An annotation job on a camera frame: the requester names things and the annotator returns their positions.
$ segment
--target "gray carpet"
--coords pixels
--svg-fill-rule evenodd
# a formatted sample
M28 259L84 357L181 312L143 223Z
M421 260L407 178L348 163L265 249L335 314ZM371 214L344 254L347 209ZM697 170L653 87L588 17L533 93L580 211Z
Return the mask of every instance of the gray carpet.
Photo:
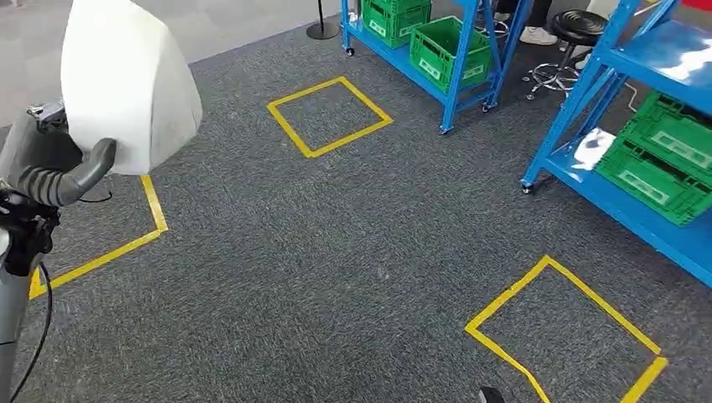
M201 133L153 174L170 231L56 290L18 401L475 402L480 385L536 401L463 328L544 254L662 347L670 364L642 401L712 401L712 290L562 184L521 194L561 97L524 101L518 76L556 50L522 46L500 107L461 114L446 138L436 101L356 50L298 29L192 66ZM305 159L266 104L341 75L394 123ZM316 147L374 118L344 95L285 115ZM66 212L55 272L150 228L138 179L107 186L114 200ZM43 309L31 304L21 368ZM618 401L652 359L552 271L482 330L552 401Z

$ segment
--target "black stool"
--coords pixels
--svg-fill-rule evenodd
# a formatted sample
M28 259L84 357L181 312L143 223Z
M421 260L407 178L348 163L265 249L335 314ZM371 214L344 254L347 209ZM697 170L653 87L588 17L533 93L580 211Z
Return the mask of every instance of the black stool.
M568 92L579 79L576 69L568 65L573 50L577 45L595 46L607 23L607 19L584 10L568 10L555 15L552 20L552 31L559 40L568 42L568 46L563 52L563 60L558 64L544 63L529 71L537 84L526 94L526 99L534 99L534 93L542 87L563 91L568 97ZM522 80L530 81L531 78L526 76Z

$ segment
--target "blue metal shelf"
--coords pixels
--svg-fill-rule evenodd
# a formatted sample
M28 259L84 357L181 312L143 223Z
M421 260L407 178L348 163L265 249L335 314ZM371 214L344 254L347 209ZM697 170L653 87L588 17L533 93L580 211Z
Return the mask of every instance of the blue metal shelf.
M678 227L593 171L612 139L591 129L628 78L712 113L712 34L671 20L680 0L661 0L633 39L618 45L640 2L620 0L521 184L530 190L541 170L547 170L712 287L712 210ZM593 100L593 107L588 107ZM578 134L554 150L575 118L587 109L583 124L573 130Z
M580 143L565 144L549 155L544 169L653 248L667 251L666 255L671 260L712 286L712 254L709 252L712 245L712 210L689 225L678 227L597 174L592 169L612 143L612 137L595 130Z
M601 62L712 114L712 32L670 20L602 54Z
M497 38L495 37L495 22L490 0L455 0L455 2L463 6L463 26L458 42L458 50L456 52L457 57L453 63L449 90L446 93L437 88L420 71L411 65L409 45L401 46L398 49L391 49L381 42L379 38L372 35L367 29L363 29L360 19L354 22L350 21L348 15L348 0L341 1L341 21L343 26L342 47L348 50L351 47L351 38L360 40L423 90L435 97L435 99L443 105L440 133L447 133L452 129L455 113L466 107L471 107L481 101L484 101L483 107L485 110L497 105L497 98L502 89L505 73L509 68L511 57L514 54L517 39L524 29L524 22L526 16L529 14L533 0L521 0L517 3L516 11L514 12L510 24L509 37L501 50ZM467 49L469 49L470 33L474 29L475 14L478 12L480 2L482 2L484 25L489 37L489 47L492 49L492 63L489 67L487 80L477 86L460 88L463 67L465 65L466 54L468 53ZM473 95L469 97L469 99L461 99L466 98L463 94L470 91L473 91Z
M428 80L420 71L416 70L416 68L411 65L410 46L408 44L405 44L397 49L391 49L386 44L381 42L380 39L371 34L367 29L363 29L361 20L355 23L350 23L348 25L348 32L353 35L354 38L360 40L363 44L368 46L373 52L378 54L384 60L389 61L396 69L413 80L420 88L432 95L435 99L440 101L440 103L444 104L448 100L448 94L436 87L435 84L430 82L430 80ZM474 97L476 100L484 99L492 93L492 78L493 75L490 74L487 81L476 86L461 88L459 93L462 94L464 92L472 91L478 86L489 86L486 91L479 93ZM472 102L472 99L468 99L461 103L466 102Z

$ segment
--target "green plastic crate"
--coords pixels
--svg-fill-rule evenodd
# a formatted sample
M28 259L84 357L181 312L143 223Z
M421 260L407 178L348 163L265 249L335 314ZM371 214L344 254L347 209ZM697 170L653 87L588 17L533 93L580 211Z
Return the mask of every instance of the green plastic crate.
M432 5L427 2L392 13L382 8L376 0L363 2L364 27L391 48L407 44L411 31L430 21Z
M712 186L712 119L702 113L653 93L618 137Z
M431 4L431 0L373 0L373 3L391 14L400 14L409 8L428 6Z
M679 226L712 206L712 187L618 138L596 172Z
M462 28L462 21L449 16L413 29L411 64L446 93L450 88ZM460 86L473 86L484 81L490 71L491 60L489 39L473 31Z

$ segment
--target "white cloth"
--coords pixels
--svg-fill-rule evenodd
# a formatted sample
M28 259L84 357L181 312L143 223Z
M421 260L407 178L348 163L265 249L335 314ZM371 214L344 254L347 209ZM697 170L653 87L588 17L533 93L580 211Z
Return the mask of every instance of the white cloth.
M62 97L82 150L118 141L112 172L147 174L196 135L200 96L168 27L129 0L74 0Z

